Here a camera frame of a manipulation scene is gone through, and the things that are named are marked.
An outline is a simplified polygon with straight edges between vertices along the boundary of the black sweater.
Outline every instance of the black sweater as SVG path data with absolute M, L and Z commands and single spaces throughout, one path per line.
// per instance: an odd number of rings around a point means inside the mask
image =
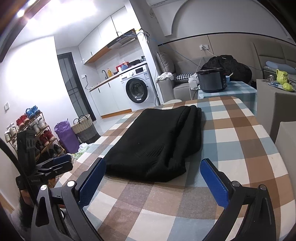
M 201 109 L 146 109 L 104 157 L 106 173 L 167 182 L 186 172 L 184 159 L 201 146 Z

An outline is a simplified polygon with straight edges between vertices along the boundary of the faucet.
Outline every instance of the faucet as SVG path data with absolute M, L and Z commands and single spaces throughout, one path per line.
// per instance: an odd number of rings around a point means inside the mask
M 106 71 L 105 70 L 102 70 L 102 73 L 104 73 L 105 72 L 105 75 L 106 75 L 106 77 L 105 77 L 105 80 L 106 79 L 108 79 L 109 78 L 109 76 L 107 75 L 107 73 L 106 73 Z

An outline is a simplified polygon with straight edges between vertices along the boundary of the soap bottle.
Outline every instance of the soap bottle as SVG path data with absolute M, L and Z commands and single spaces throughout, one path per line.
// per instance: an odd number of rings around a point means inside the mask
M 107 69 L 108 76 L 111 77 L 113 74 L 110 69 Z

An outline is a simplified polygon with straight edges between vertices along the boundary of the wicker basket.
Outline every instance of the wicker basket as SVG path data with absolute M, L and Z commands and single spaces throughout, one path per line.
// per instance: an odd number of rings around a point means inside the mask
M 91 144 L 101 137 L 98 134 L 90 115 L 81 115 L 75 120 L 73 121 L 73 126 L 71 128 L 82 142 Z

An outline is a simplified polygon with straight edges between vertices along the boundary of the rice cooker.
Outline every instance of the rice cooker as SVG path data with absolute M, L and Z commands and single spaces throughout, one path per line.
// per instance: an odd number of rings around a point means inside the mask
M 219 92 L 227 87 L 225 70 L 222 68 L 199 70 L 197 76 L 203 92 Z

